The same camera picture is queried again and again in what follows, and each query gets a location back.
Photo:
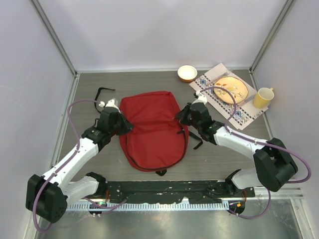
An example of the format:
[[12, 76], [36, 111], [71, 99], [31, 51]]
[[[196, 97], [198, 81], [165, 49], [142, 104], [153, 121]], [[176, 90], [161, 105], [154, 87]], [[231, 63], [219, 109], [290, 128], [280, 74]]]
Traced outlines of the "red student backpack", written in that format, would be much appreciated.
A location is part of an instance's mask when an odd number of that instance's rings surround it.
[[190, 137], [200, 137], [181, 125], [175, 115], [180, 107], [171, 92], [148, 92], [121, 100], [120, 111], [133, 129], [119, 136], [121, 149], [130, 165], [140, 171], [164, 176], [167, 169], [181, 162]]

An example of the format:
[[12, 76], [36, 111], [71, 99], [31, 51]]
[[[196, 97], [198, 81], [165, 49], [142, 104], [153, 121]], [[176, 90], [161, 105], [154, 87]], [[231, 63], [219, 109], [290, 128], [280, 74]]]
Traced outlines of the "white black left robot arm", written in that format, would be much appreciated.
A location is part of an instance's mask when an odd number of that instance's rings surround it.
[[107, 181], [100, 174], [89, 172], [82, 179], [71, 179], [115, 135], [130, 132], [130, 124], [117, 107], [105, 107], [96, 124], [84, 131], [79, 143], [53, 168], [41, 176], [32, 175], [27, 183], [25, 207], [43, 219], [55, 223], [67, 206], [84, 197], [102, 198]]

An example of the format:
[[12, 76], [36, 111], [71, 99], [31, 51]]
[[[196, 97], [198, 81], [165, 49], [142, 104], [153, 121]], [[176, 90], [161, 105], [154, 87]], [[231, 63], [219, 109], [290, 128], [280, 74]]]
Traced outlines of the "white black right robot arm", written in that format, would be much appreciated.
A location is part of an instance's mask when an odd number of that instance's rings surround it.
[[227, 128], [211, 118], [204, 103], [189, 103], [175, 117], [182, 125], [194, 127], [203, 140], [232, 149], [254, 162], [254, 168], [236, 170], [226, 178], [225, 191], [229, 196], [238, 196], [243, 189], [256, 186], [277, 192], [298, 172], [281, 140], [261, 140]]

